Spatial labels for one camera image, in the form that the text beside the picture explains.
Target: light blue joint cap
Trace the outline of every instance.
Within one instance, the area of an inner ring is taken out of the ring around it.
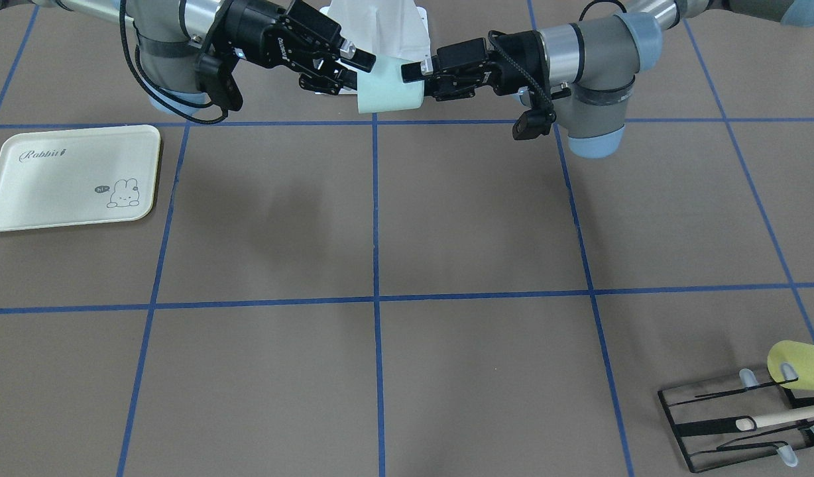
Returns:
[[[781,17],[781,25],[814,27],[814,0],[795,0]]]
[[[156,96],[161,97],[163,101],[165,101],[171,106],[174,106],[174,108],[179,109],[180,112],[183,112],[184,114],[189,115],[190,117],[192,115],[195,115],[195,113],[197,113],[198,111],[201,111],[201,109],[192,108],[192,106],[182,105],[181,103],[178,103],[177,101],[171,99],[170,97],[165,97],[164,94],[159,93],[159,91],[155,90],[149,84],[146,84],[146,86],[148,87],[149,90],[154,91],[156,93]],[[207,93],[180,93],[179,91],[171,91],[167,89],[164,91],[190,103],[197,103],[197,105],[206,105],[206,103],[209,103]],[[170,115],[177,114],[176,112],[173,112],[170,109],[166,108],[165,106],[161,105],[157,100],[153,99],[153,97],[150,98],[150,103],[152,103],[154,108],[159,109],[159,111],[168,113]]]
[[[664,51],[664,32],[655,15],[649,13],[614,13],[628,27],[634,43],[637,45],[637,54],[640,55],[640,71],[651,70],[661,58]]]
[[[595,138],[569,138],[569,148],[575,155],[586,159],[603,159],[616,152],[622,142],[625,125],[614,132]]]

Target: yellow cylinder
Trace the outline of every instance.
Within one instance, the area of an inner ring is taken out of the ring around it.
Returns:
[[[791,364],[799,375],[798,381],[782,384],[783,387],[792,390],[814,390],[814,344],[786,339],[772,347],[767,357],[767,369],[770,369],[773,380],[778,382],[785,380],[781,372],[782,362]]]

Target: white tray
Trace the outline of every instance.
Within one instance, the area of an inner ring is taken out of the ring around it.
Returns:
[[[12,136],[0,155],[0,232],[143,218],[159,150],[153,126]]]

